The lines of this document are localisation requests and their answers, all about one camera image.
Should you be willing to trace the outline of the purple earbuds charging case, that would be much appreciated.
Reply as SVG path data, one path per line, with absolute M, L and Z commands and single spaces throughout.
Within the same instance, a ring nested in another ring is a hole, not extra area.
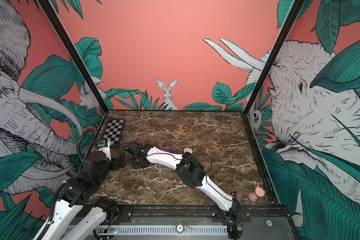
M 170 148 L 169 147 L 161 147 L 161 150 L 162 151 L 165 151 L 165 152 L 170 152 Z

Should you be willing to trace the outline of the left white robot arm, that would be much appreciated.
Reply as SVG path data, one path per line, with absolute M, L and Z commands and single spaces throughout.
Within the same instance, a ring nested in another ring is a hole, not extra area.
M 89 153 L 77 174 L 64 182 L 53 197 L 50 214 L 34 237 L 36 240 L 82 240 L 103 222 L 113 223 L 120 217 L 116 201 L 101 197 L 87 215 L 64 236 L 75 216 L 98 191 L 110 171 L 125 167 L 125 154 L 112 158 L 102 151 Z

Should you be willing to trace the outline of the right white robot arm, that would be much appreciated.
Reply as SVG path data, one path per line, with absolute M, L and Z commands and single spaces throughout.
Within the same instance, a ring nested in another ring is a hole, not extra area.
M 207 195 L 229 221 L 235 221 L 240 214 L 241 204 L 233 196 L 219 188 L 204 170 L 202 164 L 189 152 L 173 154 L 151 145 L 130 142 L 126 151 L 132 155 L 138 166 L 158 164 L 174 170 L 184 185 L 202 191 Z

